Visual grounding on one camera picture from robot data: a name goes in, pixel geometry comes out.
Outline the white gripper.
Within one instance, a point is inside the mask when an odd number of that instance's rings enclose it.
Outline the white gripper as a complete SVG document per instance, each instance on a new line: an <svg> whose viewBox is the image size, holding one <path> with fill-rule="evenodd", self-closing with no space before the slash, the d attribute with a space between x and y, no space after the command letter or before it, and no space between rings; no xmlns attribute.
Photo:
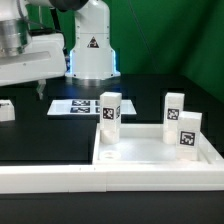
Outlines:
<svg viewBox="0 0 224 224"><path fill-rule="evenodd" d="M0 57L0 86L38 81L38 97L43 99L46 80L65 74L62 34L34 36L18 56Z"/></svg>

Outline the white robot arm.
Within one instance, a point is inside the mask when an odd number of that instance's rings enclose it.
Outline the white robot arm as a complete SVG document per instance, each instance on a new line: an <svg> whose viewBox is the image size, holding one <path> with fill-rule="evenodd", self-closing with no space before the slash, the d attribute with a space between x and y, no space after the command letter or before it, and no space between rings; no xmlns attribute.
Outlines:
<svg viewBox="0 0 224 224"><path fill-rule="evenodd" d="M74 14L74 47L59 28L34 23L29 5ZM116 79L116 53L110 44L110 10L103 0L0 0L0 86L66 77L83 84Z"/></svg>

